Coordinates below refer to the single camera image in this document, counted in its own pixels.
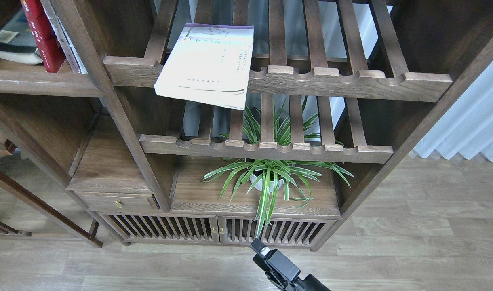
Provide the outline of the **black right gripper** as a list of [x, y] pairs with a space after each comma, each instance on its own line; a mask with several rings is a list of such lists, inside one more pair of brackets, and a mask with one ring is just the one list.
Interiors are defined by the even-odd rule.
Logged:
[[256, 253], [253, 257], [265, 274], [278, 289], [282, 291], [329, 291], [329, 289], [309, 274], [305, 279], [299, 278], [300, 269], [287, 256], [277, 249], [271, 249], [260, 239], [254, 239], [250, 248]]

